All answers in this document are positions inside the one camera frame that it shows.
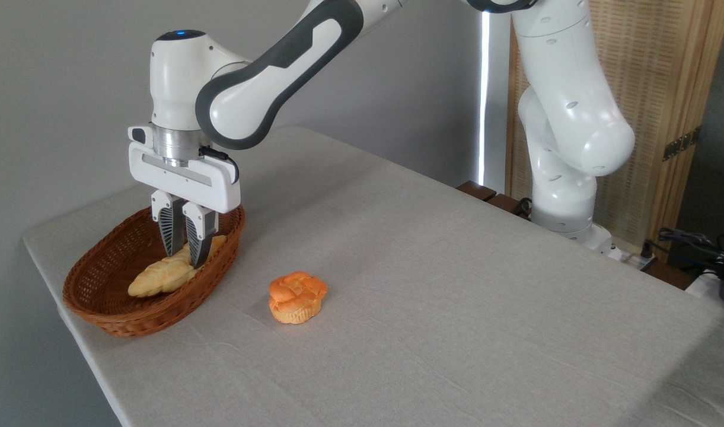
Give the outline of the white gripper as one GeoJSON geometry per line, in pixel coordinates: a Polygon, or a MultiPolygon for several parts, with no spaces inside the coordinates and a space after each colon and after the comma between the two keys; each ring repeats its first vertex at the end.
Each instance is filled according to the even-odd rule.
{"type": "Polygon", "coordinates": [[[241,203],[240,171],[236,163],[218,154],[199,154],[199,143],[174,158],[164,153],[166,145],[155,146],[155,136],[163,135],[153,125],[128,128],[130,173],[161,190],[151,195],[151,218],[158,224],[167,257],[183,248],[187,234],[190,264],[199,269],[212,249],[219,213],[241,203]]]}

